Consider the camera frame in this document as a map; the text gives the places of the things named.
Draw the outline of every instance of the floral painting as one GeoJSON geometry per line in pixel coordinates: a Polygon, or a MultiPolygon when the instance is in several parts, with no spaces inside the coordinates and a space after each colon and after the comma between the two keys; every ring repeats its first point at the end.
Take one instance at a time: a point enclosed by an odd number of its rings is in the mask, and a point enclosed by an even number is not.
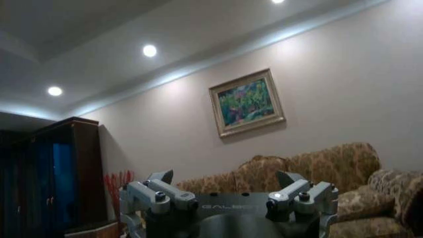
{"type": "Polygon", "coordinates": [[[210,89],[221,137],[285,121],[271,70],[210,89]]]}
{"type": "Polygon", "coordinates": [[[275,113],[265,79],[218,94],[225,125],[254,121],[275,113]]]}

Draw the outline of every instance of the ceiling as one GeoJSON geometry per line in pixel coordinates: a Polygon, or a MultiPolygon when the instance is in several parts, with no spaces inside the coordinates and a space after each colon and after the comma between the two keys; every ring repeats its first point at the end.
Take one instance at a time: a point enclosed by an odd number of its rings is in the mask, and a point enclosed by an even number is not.
{"type": "Polygon", "coordinates": [[[385,0],[3,1],[0,111],[62,119],[385,0]],[[60,97],[46,93],[52,85],[60,97]]]}

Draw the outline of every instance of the red artificial plant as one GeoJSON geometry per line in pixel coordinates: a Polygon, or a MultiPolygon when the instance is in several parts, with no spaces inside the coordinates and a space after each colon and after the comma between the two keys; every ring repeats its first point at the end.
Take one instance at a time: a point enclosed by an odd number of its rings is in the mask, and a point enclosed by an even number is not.
{"type": "Polygon", "coordinates": [[[120,221],[120,208],[119,208],[119,189],[123,185],[134,181],[134,171],[120,171],[119,174],[110,174],[104,176],[104,184],[112,198],[112,205],[115,216],[120,221]]]}

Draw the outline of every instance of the patterned sofa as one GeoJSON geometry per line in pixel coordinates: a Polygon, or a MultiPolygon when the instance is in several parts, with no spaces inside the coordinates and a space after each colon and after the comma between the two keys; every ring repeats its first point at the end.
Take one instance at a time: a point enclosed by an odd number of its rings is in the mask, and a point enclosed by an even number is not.
{"type": "Polygon", "coordinates": [[[367,143],[339,145],[290,158],[255,156],[230,173],[183,181],[182,190],[271,192],[281,190],[277,171],[337,185],[339,219],[330,237],[414,237],[423,234],[423,173],[381,170],[367,143]]]}

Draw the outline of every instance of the cushion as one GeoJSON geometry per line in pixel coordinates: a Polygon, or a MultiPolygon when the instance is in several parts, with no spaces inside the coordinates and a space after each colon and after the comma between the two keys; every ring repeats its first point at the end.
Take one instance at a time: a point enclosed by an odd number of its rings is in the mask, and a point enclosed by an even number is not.
{"type": "Polygon", "coordinates": [[[413,232],[394,218],[375,217],[335,223],[330,238],[413,238],[413,232]]]}
{"type": "Polygon", "coordinates": [[[370,187],[395,197],[395,218],[423,235],[423,173],[379,170],[369,178],[370,187]]]}
{"type": "Polygon", "coordinates": [[[395,199],[374,191],[367,185],[339,195],[338,222],[377,217],[394,209],[395,199]]]}

